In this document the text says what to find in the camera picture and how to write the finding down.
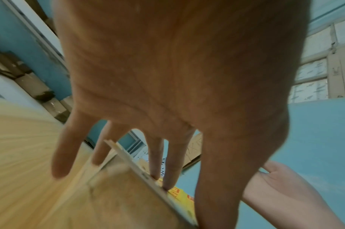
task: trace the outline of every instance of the finger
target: finger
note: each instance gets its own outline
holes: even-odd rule
[[[92,126],[98,121],[96,117],[73,109],[62,132],[57,148],[52,157],[52,176],[62,178],[68,175],[79,147],[88,135]]]
[[[276,162],[276,161],[271,161],[268,160],[263,166],[262,168],[264,168],[267,172],[271,173],[271,172],[275,172],[278,170],[279,166],[281,166],[281,163]]]
[[[147,146],[149,147],[149,170],[150,175],[155,180],[160,178],[162,154],[164,151],[164,140],[159,137],[152,137],[145,133]]]
[[[176,184],[184,165],[184,158],[191,137],[192,135],[186,143],[169,143],[168,156],[165,164],[165,176],[162,183],[163,189],[172,189]]]
[[[120,124],[116,122],[112,123],[111,121],[108,121],[103,127],[100,136],[98,137],[98,141],[96,147],[94,148],[94,153],[92,156],[92,164],[102,164],[109,151],[111,150],[111,147],[109,147],[104,142],[104,140],[112,140],[114,142],[117,142],[120,138],[127,134],[129,130],[131,130],[130,125]]]

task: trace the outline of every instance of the skin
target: skin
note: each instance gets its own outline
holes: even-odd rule
[[[306,34],[306,0],[54,0],[55,25],[71,73],[74,109],[52,174],[66,176],[100,119],[92,162],[132,128],[165,189],[187,145],[204,134],[196,215],[201,228],[233,228],[250,178],[283,144],[287,97]]]
[[[300,175],[276,161],[249,181],[242,200],[277,229],[345,229],[321,195]]]

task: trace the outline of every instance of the hand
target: hand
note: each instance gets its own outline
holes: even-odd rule
[[[90,128],[107,119],[93,163],[108,153],[104,139],[138,128],[155,179],[169,141],[170,189],[197,128],[199,225],[232,228],[245,185],[286,139],[308,9],[306,0],[55,0],[75,107],[52,174],[66,176]]]
[[[279,229],[345,229],[321,195],[284,164],[268,161],[243,193],[243,201]]]

